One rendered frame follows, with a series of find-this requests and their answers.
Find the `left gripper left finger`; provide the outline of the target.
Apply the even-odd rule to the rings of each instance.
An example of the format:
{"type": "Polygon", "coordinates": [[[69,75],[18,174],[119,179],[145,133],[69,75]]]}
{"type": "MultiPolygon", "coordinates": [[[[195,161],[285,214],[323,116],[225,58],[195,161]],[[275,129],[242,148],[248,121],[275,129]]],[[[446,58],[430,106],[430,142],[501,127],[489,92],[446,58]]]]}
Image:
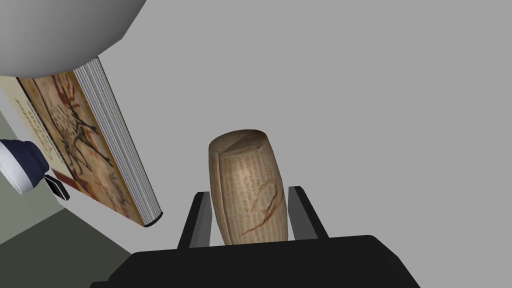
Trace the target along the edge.
{"type": "Polygon", "coordinates": [[[211,239],[211,195],[200,191],[194,195],[177,249],[209,247],[211,239]]]}

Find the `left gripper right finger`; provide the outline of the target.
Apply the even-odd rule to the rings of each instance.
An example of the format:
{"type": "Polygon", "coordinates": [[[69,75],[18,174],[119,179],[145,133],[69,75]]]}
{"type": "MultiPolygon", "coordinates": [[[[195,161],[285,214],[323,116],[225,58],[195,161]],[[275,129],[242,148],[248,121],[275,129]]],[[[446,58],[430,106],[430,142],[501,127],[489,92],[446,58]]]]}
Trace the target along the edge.
{"type": "Polygon", "coordinates": [[[294,239],[328,239],[318,214],[301,186],[290,186],[287,192],[287,213],[294,239]]]}

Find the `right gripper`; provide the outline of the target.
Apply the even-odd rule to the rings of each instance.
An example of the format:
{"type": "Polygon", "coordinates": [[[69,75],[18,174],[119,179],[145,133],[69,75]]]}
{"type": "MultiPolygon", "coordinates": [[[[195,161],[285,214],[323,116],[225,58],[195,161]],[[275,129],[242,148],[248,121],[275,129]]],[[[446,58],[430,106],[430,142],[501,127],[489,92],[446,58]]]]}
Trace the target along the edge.
{"type": "Polygon", "coordinates": [[[52,193],[55,194],[55,196],[61,198],[64,201],[68,201],[70,199],[69,193],[60,180],[50,176],[49,174],[45,174],[43,179],[45,180],[52,193]]]}

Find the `tan inscribed clay cylinder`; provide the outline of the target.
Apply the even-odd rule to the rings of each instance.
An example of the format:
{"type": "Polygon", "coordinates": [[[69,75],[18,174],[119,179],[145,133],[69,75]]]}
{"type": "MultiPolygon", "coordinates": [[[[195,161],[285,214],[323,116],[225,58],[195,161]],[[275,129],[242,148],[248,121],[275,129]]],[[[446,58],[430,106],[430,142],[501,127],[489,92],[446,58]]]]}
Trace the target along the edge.
{"type": "Polygon", "coordinates": [[[242,129],[208,146],[211,201],[225,245],[289,239],[285,190],[268,136],[242,129]]]}

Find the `cave painting cover book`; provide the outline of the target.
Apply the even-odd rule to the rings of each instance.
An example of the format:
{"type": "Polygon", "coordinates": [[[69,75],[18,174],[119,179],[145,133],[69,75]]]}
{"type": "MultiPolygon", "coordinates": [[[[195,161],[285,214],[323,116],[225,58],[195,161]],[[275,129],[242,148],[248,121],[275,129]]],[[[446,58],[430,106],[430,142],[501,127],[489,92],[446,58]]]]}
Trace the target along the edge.
{"type": "Polygon", "coordinates": [[[98,57],[50,76],[0,76],[0,87],[60,182],[143,227],[161,219],[98,57]]]}

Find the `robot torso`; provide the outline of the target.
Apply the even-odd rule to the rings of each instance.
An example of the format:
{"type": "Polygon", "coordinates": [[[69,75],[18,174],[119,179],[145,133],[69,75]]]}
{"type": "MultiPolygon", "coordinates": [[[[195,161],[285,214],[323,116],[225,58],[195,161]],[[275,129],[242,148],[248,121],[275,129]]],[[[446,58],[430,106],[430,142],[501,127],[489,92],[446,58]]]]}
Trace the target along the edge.
{"type": "Polygon", "coordinates": [[[76,69],[119,42],[147,0],[0,0],[0,76],[76,69]]]}

